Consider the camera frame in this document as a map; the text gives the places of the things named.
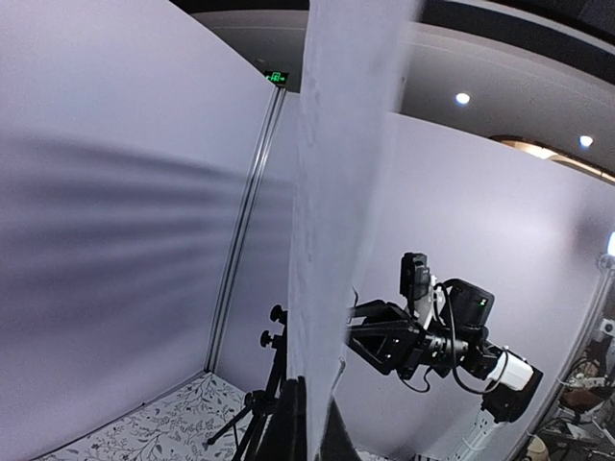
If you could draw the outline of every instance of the white partition panel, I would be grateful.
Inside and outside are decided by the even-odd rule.
[[[202,370],[273,86],[165,0],[0,6],[0,459]]]
[[[266,329],[282,331],[269,320],[272,306],[287,309],[298,109],[299,95],[288,93],[243,245],[216,371],[245,391],[264,388],[274,351],[258,339]]]
[[[480,458],[504,460],[558,377],[587,314],[596,260],[613,227],[615,188],[467,133],[401,115],[391,123],[395,159],[367,275],[357,286],[361,300],[403,301],[404,252],[428,255],[440,279],[466,279],[495,295],[490,340],[545,373],[526,415]],[[484,385],[464,377],[473,387]],[[349,353],[337,397],[356,443],[396,459],[414,450],[437,459],[450,454],[480,397],[450,376],[430,381],[428,394],[415,394]]]

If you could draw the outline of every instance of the floral pattern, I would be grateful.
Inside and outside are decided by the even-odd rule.
[[[181,389],[37,461],[226,461],[235,451],[229,430],[207,439],[243,406],[244,393],[218,376],[200,376]],[[240,439],[250,422],[237,425]],[[363,461],[383,458],[360,451]]]

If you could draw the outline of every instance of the black tripod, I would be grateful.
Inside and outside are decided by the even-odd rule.
[[[262,431],[267,423],[267,417],[273,413],[276,408],[276,403],[278,402],[276,394],[286,379],[287,313],[277,304],[271,309],[269,318],[272,322],[280,322],[284,325],[284,330],[282,335],[271,337],[269,331],[266,330],[260,336],[260,345],[262,347],[266,348],[271,344],[271,347],[276,350],[276,355],[273,359],[273,367],[271,368],[271,373],[267,380],[267,387],[264,391],[253,391],[248,393],[241,411],[208,439],[208,445],[215,444],[231,427],[235,430],[235,425],[252,411],[252,421],[248,424],[248,428],[241,438],[241,443],[237,447],[232,461],[240,461],[246,449],[245,461],[252,461],[255,458],[258,444],[262,437]]]

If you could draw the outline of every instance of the exit sign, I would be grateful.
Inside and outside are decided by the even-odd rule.
[[[288,81],[288,72],[278,72],[275,70],[266,70],[265,78],[272,84],[276,84],[279,86],[286,86],[286,82]]]

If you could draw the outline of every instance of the white cloth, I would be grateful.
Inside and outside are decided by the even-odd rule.
[[[417,3],[310,4],[288,295],[288,374],[307,379],[309,459],[323,434],[351,285],[362,272],[371,204],[389,162],[382,131],[403,81],[400,31]]]

